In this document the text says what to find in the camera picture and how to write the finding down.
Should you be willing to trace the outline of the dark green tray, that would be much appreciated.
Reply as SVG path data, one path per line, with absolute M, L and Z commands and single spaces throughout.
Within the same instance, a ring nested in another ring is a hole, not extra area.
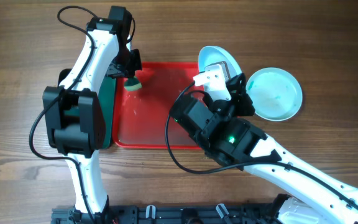
M 59 125 L 53 143 L 61 154 L 90 156 L 110 145 L 116 82 L 105 77 L 101 91 L 70 90 L 57 103 Z

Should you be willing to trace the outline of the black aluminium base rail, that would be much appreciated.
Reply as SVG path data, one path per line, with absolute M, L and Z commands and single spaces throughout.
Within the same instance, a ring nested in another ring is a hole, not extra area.
M 52 223 L 130 223 L 130 224 L 186 224 L 186 223 L 279 223 L 271 204 L 225 205 L 195 207 L 111 206 L 90 218 L 89 213 L 75 208 L 55 208 Z

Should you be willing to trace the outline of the green yellow sponge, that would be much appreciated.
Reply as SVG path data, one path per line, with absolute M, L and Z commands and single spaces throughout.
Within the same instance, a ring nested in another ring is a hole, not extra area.
M 136 91 L 142 88 L 142 84 L 136 77 L 128 78 L 124 82 L 124 88 L 127 91 Z

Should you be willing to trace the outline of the red plastic tray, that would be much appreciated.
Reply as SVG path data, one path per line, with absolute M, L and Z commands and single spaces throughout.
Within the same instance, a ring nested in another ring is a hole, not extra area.
M 198 74 L 194 62 L 144 62 L 136 77 L 142 88 L 127 91 L 116 82 L 112 140 L 131 149 L 166 149 L 165 123 L 172 104 Z

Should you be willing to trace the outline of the white plate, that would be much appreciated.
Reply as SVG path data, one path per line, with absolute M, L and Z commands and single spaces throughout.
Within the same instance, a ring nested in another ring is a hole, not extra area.
M 303 104 L 303 91 L 289 72 L 275 67 L 256 71 L 247 81 L 246 90 L 255 114 L 268 121 L 285 121 L 294 117 Z
M 235 58 L 225 49 L 218 46 L 205 46 L 198 54 L 198 70 L 204 72 L 211 64 L 225 62 L 230 78 L 240 75 L 242 70 Z

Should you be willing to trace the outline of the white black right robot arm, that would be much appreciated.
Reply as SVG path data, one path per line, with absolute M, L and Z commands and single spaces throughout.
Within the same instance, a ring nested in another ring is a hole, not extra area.
M 204 87 L 204 102 L 212 112 L 197 139 L 207 156 L 224 170 L 236 167 L 281 187 L 331 223 L 358 223 L 357 188 L 297 158 L 244 120 L 255 113 L 244 74 L 227 78 L 203 72 L 193 80 Z

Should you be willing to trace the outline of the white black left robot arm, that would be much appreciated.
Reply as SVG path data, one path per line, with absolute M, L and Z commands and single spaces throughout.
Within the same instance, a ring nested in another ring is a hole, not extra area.
M 108 127 L 99 100 L 106 78 L 124 78 L 129 91 L 142 87 L 140 53 L 130 47 L 135 20 L 94 17 L 83 29 L 86 39 L 73 68 L 62 70 L 57 86 L 48 86 L 42 100 L 48 141 L 58 160 L 70 168 L 76 202 L 66 222 L 110 223 L 109 197 L 101 180 L 99 151 Z

